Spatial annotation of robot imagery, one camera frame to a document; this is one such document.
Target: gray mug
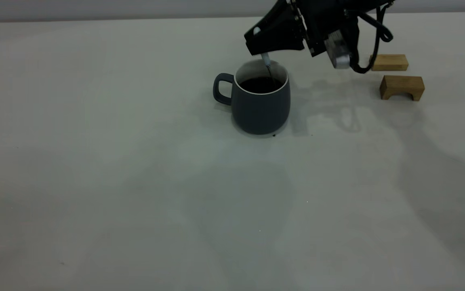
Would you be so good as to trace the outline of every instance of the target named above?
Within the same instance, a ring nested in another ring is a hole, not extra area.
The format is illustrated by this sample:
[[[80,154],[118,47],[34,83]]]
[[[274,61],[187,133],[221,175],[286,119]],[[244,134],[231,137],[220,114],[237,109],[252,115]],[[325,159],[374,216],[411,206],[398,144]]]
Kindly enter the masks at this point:
[[[258,94],[241,88],[243,82],[260,77],[269,77],[264,62],[249,61],[241,66],[234,76],[219,74],[214,80],[213,95],[216,101],[232,106],[232,116],[236,124],[250,134],[264,135],[273,133],[284,125],[290,115],[290,82],[286,69],[272,61],[271,73],[283,85],[281,88]],[[219,92],[220,81],[232,83],[231,97]]]

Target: gray wall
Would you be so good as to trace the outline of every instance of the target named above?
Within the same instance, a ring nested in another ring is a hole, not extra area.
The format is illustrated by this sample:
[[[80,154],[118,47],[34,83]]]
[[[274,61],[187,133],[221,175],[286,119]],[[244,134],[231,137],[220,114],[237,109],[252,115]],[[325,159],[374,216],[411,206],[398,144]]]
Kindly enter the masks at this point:
[[[0,0],[0,21],[263,15],[275,0]],[[465,11],[465,0],[396,0],[392,12]]]

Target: table surface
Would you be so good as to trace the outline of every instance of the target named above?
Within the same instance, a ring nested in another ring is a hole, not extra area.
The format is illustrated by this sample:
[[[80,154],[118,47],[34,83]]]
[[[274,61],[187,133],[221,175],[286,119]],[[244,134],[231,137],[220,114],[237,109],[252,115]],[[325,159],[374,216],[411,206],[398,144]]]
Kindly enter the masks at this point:
[[[276,137],[212,97],[256,20],[0,24],[0,291],[465,290],[465,13],[386,17],[419,103],[272,53]]]

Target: dark liquid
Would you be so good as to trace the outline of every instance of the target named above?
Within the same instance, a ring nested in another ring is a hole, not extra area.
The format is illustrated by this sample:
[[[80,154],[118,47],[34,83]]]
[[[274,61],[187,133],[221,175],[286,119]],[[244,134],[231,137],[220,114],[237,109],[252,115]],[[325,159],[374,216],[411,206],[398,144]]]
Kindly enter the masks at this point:
[[[260,77],[247,80],[241,83],[240,87],[251,93],[266,94],[279,90],[282,87],[282,83],[270,77]]]

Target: wooden bridge block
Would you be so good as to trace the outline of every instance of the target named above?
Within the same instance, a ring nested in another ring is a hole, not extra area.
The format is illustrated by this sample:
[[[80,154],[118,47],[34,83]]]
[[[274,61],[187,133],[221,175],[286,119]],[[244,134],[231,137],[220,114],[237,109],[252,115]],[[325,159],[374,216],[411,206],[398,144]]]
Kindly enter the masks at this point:
[[[425,85],[421,77],[384,76],[380,86],[381,98],[389,100],[392,95],[409,93],[414,101],[421,100]]]
[[[407,69],[406,55],[377,55],[372,67],[373,71],[406,71]]]

